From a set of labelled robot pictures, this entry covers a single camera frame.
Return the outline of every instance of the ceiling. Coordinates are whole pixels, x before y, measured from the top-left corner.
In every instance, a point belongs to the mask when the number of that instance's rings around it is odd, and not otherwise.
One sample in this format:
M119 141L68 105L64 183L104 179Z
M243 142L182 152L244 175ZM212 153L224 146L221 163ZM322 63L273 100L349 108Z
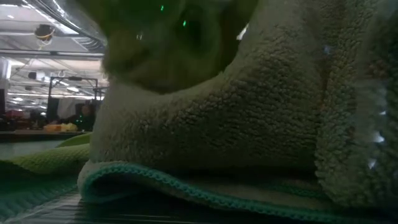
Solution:
M55 28L50 42L34 35L41 24ZM99 87L108 86L101 70L102 43L85 37L52 19L24 0L0 0L0 58L11 65L7 109L43 109L47 104L50 77L54 77L52 96L90 99ZM35 72L37 80L28 77ZM65 78L61 82L56 77ZM92 79L73 81L68 77Z

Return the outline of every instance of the floor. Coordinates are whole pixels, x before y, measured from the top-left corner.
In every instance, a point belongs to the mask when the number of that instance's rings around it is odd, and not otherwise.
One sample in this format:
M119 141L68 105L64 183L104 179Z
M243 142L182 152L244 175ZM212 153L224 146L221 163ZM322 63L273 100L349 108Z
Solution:
M62 141L34 141L0 143L0 160L51 150L61 142Z

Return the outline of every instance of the fuzzy towel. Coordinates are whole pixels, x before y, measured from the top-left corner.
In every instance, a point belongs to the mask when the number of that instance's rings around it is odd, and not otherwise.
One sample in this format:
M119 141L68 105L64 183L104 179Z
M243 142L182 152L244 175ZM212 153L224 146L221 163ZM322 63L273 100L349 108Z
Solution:
M397 209L397 7L259 1L217 77L167 95L112 81L81 196L150 189L217 209L387 222Z

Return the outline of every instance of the towel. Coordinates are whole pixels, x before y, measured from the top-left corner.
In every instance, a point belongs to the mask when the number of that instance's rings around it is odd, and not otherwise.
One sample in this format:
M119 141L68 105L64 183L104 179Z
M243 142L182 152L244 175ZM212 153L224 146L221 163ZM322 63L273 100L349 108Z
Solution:
M397 6L260 0L221 74L166 95L112 80L93 134L46 152L63 162L12 163L45 175L88 159L89 203L157 190L232 212L392 223Z

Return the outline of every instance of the person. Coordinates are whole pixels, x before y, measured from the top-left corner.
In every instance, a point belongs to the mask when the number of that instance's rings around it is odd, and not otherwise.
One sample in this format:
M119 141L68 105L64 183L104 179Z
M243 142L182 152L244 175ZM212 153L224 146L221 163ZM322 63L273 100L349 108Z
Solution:
M61 123L75 124L79 131L92 131L95 123L95 110L93 105L83 105L79 114L60 120Z

